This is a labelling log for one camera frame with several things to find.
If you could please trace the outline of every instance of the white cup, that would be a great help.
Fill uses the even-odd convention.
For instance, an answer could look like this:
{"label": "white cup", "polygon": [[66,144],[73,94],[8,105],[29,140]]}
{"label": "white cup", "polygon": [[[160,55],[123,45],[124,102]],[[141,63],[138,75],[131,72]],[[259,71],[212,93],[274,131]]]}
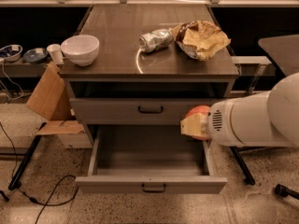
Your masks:
{"label": "white cup", "polygon": [[47,51],[55,64],[63,64],[64,57],[59,44],[51,44],[47,47]]}

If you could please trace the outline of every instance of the soda can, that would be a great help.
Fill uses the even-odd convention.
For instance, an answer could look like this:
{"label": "soda can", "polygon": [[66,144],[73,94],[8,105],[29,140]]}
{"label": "soda can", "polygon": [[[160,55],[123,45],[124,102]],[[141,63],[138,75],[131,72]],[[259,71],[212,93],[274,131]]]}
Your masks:
{"label": "soda can", "polygon": [[173,37],[169,30],[159,29],[142,35],[139,38],[139,47],[143,52],[150,53],[167,48],[172,41]]}

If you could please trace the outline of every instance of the floor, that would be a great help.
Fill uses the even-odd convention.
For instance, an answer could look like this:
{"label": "floor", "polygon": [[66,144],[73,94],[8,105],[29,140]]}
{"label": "floor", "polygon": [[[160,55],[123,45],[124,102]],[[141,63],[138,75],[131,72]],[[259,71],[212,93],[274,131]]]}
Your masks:
{"label": "floor", "polygon": [[[25,101],[0,104],[0,121],[16,147],[28,147],[40,124],[45,121],[25,106]],[[11,147],[0,130],[1,147]],[[20,190],[45,203],[65,175],[86,175],[90,149],[65,149],[56,135],[42,137],[21,178]],[[298,223],[299,201],[274,194],[277,183],[299,191],[299,148],[267,148],[242,155],[256,179],[255,186],[244,184],[244,176],[230,149],[211,146],[214,173],[227,177],[227,185],[217,195],[100,195],[78,191],[65,205],[46,207],[38,223]],[[41,205],[30,203],[19,190],[8,190],[15,157],[0,157],[0,189],[10,199],[0,197],[0,223],[36,223]],[[75,191],[67,178],[50,203],[70,199]]]}

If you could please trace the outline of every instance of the blue bowl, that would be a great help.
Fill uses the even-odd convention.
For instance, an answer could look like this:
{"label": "blue bowl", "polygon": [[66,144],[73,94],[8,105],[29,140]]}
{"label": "blue bowl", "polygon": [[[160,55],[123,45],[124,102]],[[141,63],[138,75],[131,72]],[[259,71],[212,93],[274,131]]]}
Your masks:
{"label": "blue bowl", "polygon": [[43,63],[47,60],[48,52],[46,49],[30,49],[24,55],[23,59],[32,64]]}
{"label": "blue bowl", "polygon": [[0,57],[7,62],[16,62],[21,57],[22,47],[20,45],[8,45],[0,49]]}

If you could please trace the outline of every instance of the crumpled paper bag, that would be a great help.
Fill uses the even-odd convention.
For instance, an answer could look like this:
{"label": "crumpled paper bag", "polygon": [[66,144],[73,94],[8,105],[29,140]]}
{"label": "crumpled paper bag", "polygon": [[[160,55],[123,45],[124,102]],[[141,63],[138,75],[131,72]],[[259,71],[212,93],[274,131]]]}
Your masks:
{"label": "crumpled paper bag", "polygon": [[191,21],[170,29],[174,40],[193,59],[207,61],[231,43],[221,28],[209,21]]}

